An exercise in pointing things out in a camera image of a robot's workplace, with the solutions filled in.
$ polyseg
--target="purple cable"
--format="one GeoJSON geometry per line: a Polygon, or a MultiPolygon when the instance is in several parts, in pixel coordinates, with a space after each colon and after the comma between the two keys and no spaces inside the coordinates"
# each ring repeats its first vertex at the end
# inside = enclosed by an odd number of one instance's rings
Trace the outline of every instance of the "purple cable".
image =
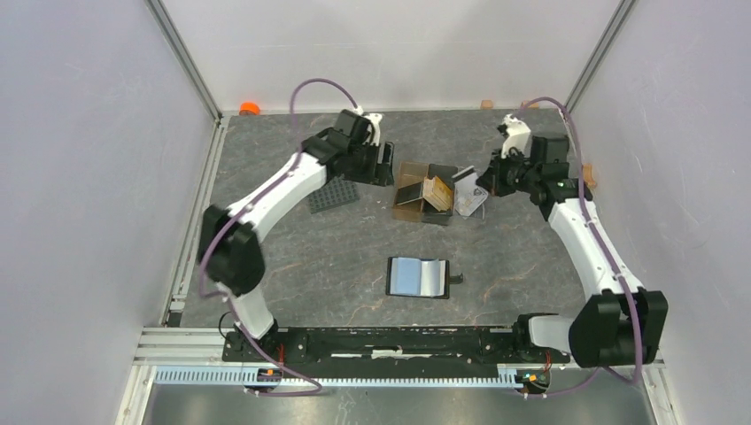
{"type": "MultiPolygon", "coordinates": [[[[314,82],[323,82],[328,85],[336,87],[337,89],[339,89],[339,91],[344,93],[345,96],[347,96],[347,99],[349,99],[350,103],[352,103],[352,107],[357,108],[357,102],[354,101],[354,97],[352,97],[352,95],[350,95],[350,93],[344,87],[342,87],[341,85],[339,85],[338,83],[332,80],[328,80],[325,78],[312,78],[310,80],[305,80],[301,82],[292,91],[292,97],[290,98],[290,117],[292,119],[293,133],[295,134],[295,137],[296,137],[295,140],[299,139],[298,117],[295,114],[295,101],[298,97],[298,93],[300,92],[300,90],[304,88],[305,86],[307,86],[308,84],[312,84],[314,82]]],[[[227,221],[227,223],[224,225],[224,227],[222,227],[219,230],[219,232],[217,232],[216,236],[213,238],[211,243],[209,243],[209,246],[206,248],[206,253],[204,254],[204,257],[201,259],[200,266],[198,267],[198,295],[201,298],[211,298],[211,297],[216,297],[217,295],[223,294],[223,292],[220,290],[216,290],[213,292],[206,292],[205,290],[206,267],[208,266],[209,258],[211,258],[211,256],[213,255],[213,252],[216,250],[217,245],[219,245],[219,241],[227,234],[227,232],[229,231],[229,228],[231,228],[232,225],[237,223],[246,213],[250,211],[247,209],[249,206],[256,205],[264,196],[268,195],[272,190],[274,190],[274,188],[282,184],[282,182],[284,182],[284,180],[289,176],[291,172],[295,171],[298,168],[300,160],[302,159],[302,154],[303,154],[303,145],[302,143],[300,143],[297,149],[297,155],[295,156],[295,160],[292,161],[292,165],[290,166],[289,169],[287,169],[287,172],[280,175],[279,178],[271,182],[271,184],[269,184],[261,192],[259,192],[258,195],[253,197],[253,199],[251,199],[251,201],[246,206],[244,206],[242,210],[237,212],[237,214],[235,214],[234,217],[231,217],[229,221],[227,221]]],[[[280,392],[280,393],[273,393],[273,392],[259,393],[258,394],[259,396],[262,396],[262,397],[312,396],[313,394],[316,394],[318,392],[321,392],[321,390],[323,390],[323,386],[321,386],[314,379],[308,376],[302,375],[299,372],[295,372],[294,370],[286,367],[285,365],[282,365],[281,363],[272,359],[272,357],[269,356],[266,352],[264,352],[263,349],[261,349],[260,346],[253,340],[251,333],[248,331],[245,325],[238,318],[237,313],[235,311],[235,307],[232,305],[232,303],[228,303],[228,304],[229,304],[229,310],[232,312],[232,316],[235,318],[235,323],[240,323],[239,328],[243,332],[243,335],[245,335],[245,338],[247,338],[247,340],[251,343],[253,349],[255,349],[255,351],[258,352],[258,354],[262,358],[264,358],[269,363],[272,363],[274,366],[279,367],[282,371],[290,375],[296,376],[302,379],[303,381],[311,383],[315,385],[316,387],[314,390],[280,392]]]]}
{"type": "MultiPolygon", "coordinates": [[[[592,216],[589,213],[589,210],[586,208],[586,199],[585,199],[585,181],[583,178],[583,171],[582,171],[582,151],[581,146],[579,146],[579,137],[577,133],[577,126],[574,125],[574,120],[571,118],[571,114],[569,113],[569,110],[566,109],[566,106],[562,104],[561,102],[553,99],[552,97],[538,97],[536,99],[532,99],[529,102],[525,103],[519,110],[513,113],[513,115],[516,115],[518,112],[521,112],[525,109],[527,109],[528,105],[536,104],[539,102],[550,102],[551,104],[554,104],[560,111],[561,114],[563,114],[563,119],[566,121],[565,124],[569,127],[571,130],[571,142],[574,144],[574,152],[577,154],[577,160],[579,161],[579,173],[578,173],[578,198],[579,198],[579,206],[582,209],[582,215],[585,217],[586,222],[592,221],[592,216]]],[[[620,374],[618,374],[615,370],[613,370],[611,367],[604,367],[605,370],[607,370],[610,374],[614,375],[615,377],[619,378],[620,380],[630,383],[630,384],[637,384],[641,380],[641,368],[642,368],[642,362],[643,360],[643,351],[641,347],[641,328],[639,326],[639,314],[636,310],[636,302],[634,301],[633,295],[631,294],[631,290],[629,289],[629,285],[626,282],[626,279],[621,275],[621,268],[618,266],[618,262],[613,257],[613,253],[610,252],[610,249],[607,245],[605,245],[605,240],[602,238],[602,235],[600,234],[600,231],[594,227],[594,226],[587,226],[590,231],[592,232],[592,236],[594,236],[594,239],[597,241],[597,245],[600,246],[600,250],[602,251],[602,254],[605,256],[605,260],[610,265],[610,268],[613,270],[613,273],[618,276],[618,283],[621,284],[621,288],[623,289],[623,294],[626,296],[626,303],[629,305],[629,314],[631,315],[631,325],[633,327],[633,334],[634,334],[634,351],[635,351],[635,360],[634,360],[634,375],[631,379],[626,378],[620,374]]],[[[556,391],[550,394],[547,394],[548,397],[551,396],[558,396],[563,394],[568,394],[573,390],[579,390],[584,388],[585,386],[589,385],[594,376],[597,374],[598,370],[595,369],[592,376],[590,376],[586,381],[578,384],[575,387],[569,388],[567,390],[560,390],[556,391]]]]}

